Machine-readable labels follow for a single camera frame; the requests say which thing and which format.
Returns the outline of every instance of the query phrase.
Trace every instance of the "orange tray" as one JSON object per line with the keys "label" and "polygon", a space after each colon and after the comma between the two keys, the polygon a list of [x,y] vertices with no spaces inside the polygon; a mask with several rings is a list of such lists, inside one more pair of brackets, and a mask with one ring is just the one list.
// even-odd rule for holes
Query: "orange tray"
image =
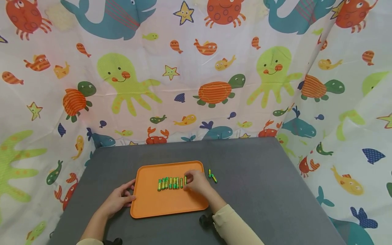
{"label": "orange tray", "polygon": [[208,201],[198,193],[184,191],[181,188],[158,191],[159,179],[184,178],[184,173],[190,169],[204,172],[200,161],[148,165],[139,168],[133,192],[136,200],[132,202],[131,216],[139,219],[208,208]]}

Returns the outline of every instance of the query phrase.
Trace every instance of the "sleeve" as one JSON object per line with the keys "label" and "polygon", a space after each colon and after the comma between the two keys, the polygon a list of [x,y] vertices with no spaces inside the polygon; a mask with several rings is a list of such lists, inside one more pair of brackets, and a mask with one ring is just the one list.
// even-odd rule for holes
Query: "sleeve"
{"label": "sleeve", "polygon": [[229,204],[216,212],[212,218],[215,221],[216,231],[228,245],[264,245],[260,238]]}
{"label": "sleeve", "polygon": [[76,245],[103,245],[103,242],[93,238],[86,238],[79,241]]}

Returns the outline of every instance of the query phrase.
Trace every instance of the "gray table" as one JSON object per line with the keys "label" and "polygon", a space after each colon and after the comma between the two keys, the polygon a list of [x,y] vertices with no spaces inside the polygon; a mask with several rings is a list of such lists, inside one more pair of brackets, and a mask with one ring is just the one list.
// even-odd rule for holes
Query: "gray table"
{"label": "gray table", "polygon": [[[139,167],[191,160],[214,171],[218,184],[212,186],[266,245],[345,244],[275,138],[99,148],[49,244],[76,244],[95,210]],[[124,245],[225,244],[214,229],[198,223],[210,213],[135,220],[123,209],[107,225],[107,239],[120,237]]]}

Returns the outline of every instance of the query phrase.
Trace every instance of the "left hand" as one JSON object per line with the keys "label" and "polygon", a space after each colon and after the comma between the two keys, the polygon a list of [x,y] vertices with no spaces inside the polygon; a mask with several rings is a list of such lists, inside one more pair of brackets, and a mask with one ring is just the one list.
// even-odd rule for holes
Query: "left hand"
{"label": "left hand", "polygon": [[99,207],[97,212],[111,218],[115,213],[120,211],[121,208],[130,207],[131,202],[136,199],[136,196],[131,195],[127,189],[134,190],[135,181],[136,179],[131,180],[130,182],[114,189],[101,207]]}

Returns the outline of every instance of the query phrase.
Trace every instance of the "green battery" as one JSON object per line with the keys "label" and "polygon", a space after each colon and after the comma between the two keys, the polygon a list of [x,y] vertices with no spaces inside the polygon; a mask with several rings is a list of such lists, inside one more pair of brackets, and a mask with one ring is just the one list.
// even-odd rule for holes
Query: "green battery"
{"label": "green battery", "polygon": [[214,180],[215,183],[218,183],[218,181],[216,180],[215,176],[212,174],[211,175],[212,179]]}

